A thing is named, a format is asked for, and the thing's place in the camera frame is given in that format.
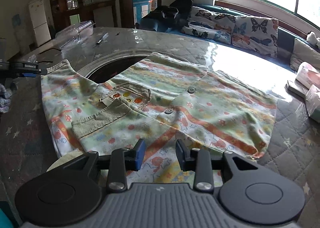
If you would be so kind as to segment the grey gloved left hand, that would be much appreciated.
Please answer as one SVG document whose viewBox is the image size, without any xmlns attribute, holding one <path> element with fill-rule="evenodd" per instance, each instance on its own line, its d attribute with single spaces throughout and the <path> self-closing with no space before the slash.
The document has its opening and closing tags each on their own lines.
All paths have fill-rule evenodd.
<svg viewBox="0 0 320 228">
<path fill-rule="evenodd" d="M 5 88 L 0 84 L 0 113 L 5 114 L 9 111 L 13 92 L 10 88 Z"/>
</svg>

